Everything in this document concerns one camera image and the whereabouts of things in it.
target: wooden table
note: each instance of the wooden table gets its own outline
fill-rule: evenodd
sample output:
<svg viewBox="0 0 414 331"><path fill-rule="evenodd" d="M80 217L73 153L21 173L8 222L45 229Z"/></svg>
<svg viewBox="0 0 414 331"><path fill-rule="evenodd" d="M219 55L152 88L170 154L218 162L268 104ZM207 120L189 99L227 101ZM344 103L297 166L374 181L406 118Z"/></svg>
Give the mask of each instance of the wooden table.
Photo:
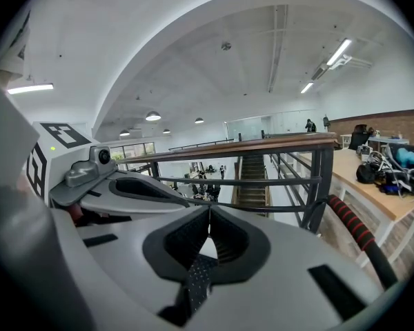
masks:
<svg viewBox="0 0 414 331"><path fill-rule="evenodd" d="M305 161L311 162L311 153L301 154L300 157ZM378 246L381 246L390 234L393 226L414 210L414 196L406 196L401 199L399 196L390 196L380 192L374 184L359 183L356 177L356 170L360 164L362 162L355 151L335 151L333 159L333 181L337 182L342 188L339 195L341 200L344 200L345 193L348 191L379 219L380 223L374 235L376 243ZM305 174L304 171L306 169L302 165L301 167L301 172ZM399 256L400 252L413 236L413 233L414 221L399 246L389 257L388 261L390 263ZM358 256L356 262L364 267L368 263L368 257L363 252Z"/></svg>

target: table top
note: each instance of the table top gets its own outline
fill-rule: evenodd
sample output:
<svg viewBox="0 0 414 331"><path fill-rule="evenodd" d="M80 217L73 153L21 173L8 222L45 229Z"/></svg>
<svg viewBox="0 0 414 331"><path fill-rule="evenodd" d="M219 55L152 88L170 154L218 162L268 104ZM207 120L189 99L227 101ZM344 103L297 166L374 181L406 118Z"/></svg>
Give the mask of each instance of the table top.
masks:
<svg viewBox="0 0 414 331"><path fill-rule="evenodd" d="M369 137L368 141L376 141L376 142L383 142L383 143L409 143L408 139L392 139L390 137Z"/></svg>
<svg viewBox="0 0 414 331"><path fill-rule="evenodd" d="M300 157L311 162L311 153L301 154ZM368 199L391 221L399 221L414 210L414 196L401 199L399 196L386 195L380 192L374 184L359 183L356 171L360 164L362 162L355 151L334 151L333 175Z"/></svg>

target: ceiling vent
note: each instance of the ceiling vent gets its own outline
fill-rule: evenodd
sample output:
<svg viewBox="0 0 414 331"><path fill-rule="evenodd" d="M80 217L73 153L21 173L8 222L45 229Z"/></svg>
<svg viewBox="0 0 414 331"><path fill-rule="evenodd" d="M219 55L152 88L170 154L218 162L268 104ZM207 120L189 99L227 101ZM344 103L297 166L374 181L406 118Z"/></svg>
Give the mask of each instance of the ceiling vent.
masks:
<svg viewBox="0 0 414 331"><path fill-rule="evenodd" d="M322 77L322 75L328 70L328 66L325 63L319 65L315 73L311 77L312 81L316 81Z"/></svg>

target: person in black clothing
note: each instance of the person in black clothing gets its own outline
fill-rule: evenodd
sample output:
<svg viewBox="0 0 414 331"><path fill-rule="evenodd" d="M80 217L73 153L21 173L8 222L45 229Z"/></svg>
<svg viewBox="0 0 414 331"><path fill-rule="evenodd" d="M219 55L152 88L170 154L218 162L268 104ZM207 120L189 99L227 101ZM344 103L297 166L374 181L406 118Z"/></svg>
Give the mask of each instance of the person in black clothing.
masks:
<svg viewBox="0 0 414 331"><path fill-rule="evenodd" d="M316 132L316 125L310 119L306 120L305 128L307 132Z"/></svg>

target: blue object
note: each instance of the blue object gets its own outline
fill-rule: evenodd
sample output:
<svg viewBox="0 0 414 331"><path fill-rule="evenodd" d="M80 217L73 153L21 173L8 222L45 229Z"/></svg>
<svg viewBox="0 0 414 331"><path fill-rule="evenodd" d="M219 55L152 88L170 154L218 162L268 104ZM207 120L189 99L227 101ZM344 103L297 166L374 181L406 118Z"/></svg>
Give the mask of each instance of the blue object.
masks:
<svg viewBox="0 0 414 331"><path fill-rule="evenodd" d="M408 151L406 148L399 148L395 159L403 168L414 167L414 152Z"/></svg>

